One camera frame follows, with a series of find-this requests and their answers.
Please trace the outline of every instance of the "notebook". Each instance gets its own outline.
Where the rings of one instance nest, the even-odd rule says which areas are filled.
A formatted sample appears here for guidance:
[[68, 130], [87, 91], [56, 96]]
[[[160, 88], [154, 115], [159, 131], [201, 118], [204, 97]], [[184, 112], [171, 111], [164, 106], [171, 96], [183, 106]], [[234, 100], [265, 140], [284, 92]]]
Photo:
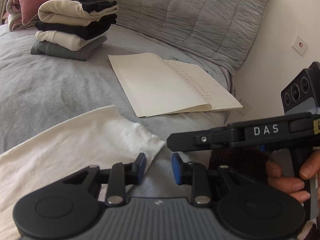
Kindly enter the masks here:
[[138, 117], [243, 108], [198, 65], [153, 53], [109, 55], [109, 60]]

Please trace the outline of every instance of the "wall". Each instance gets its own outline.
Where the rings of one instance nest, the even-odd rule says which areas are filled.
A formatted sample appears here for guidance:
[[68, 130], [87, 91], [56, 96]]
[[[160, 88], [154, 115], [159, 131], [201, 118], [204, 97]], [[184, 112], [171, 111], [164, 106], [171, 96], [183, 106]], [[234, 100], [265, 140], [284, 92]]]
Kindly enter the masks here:
[[[308, 44], [303, 56], [292, 45]], [[320, 61], [320, 0], [270, 0], [257, 39], [242, 69], [235, 74], [237, 99], [253, 109], [232, 111], [228, 122], [283, 115], [281, 91], [313, 61]]]

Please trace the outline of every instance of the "finger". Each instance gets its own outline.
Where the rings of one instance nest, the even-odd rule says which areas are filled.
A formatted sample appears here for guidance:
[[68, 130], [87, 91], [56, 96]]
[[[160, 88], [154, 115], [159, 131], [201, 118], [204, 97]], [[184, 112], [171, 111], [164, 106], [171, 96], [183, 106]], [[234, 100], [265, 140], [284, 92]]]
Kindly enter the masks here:
[[300, 168], [302, 179], [310, 179], [320, 170], [320, 150], [314, 151]]
[[300, 203], [307, 201], [310, 198], [310, 193], [305, 190], [291, 193], [290, 196], [294, 197]]
[[271, 187], [279, 189], [287, 194], [297, 192], [304, 188], [304, 182], [301, 179], [295, 177], [281, 177], [278, 179], [268, 177], [268, 184]]
[[266, 171], [268, 176], [273, 178], [280, 178], [282, 176], [282, 169], [278, 163], [272, 162], [270, 160], [267, 161]]

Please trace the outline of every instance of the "gray quilted blanket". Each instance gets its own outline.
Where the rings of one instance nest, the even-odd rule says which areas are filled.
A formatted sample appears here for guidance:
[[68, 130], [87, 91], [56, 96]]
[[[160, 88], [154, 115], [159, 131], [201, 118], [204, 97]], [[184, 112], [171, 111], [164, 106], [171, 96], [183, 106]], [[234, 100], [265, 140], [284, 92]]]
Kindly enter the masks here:
[[268, 0], [116, 0], [119, 25], [201, 56], [233, 74]]

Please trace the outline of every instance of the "yellow tape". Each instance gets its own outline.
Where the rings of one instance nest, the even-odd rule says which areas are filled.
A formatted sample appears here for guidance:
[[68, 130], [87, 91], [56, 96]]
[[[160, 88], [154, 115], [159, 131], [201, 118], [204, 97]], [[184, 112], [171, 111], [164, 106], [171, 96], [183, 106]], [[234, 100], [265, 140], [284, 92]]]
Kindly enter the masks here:
[[315, 134], [320, 133], [320, 119], [316, 119], [313, 121], [313, 130]]

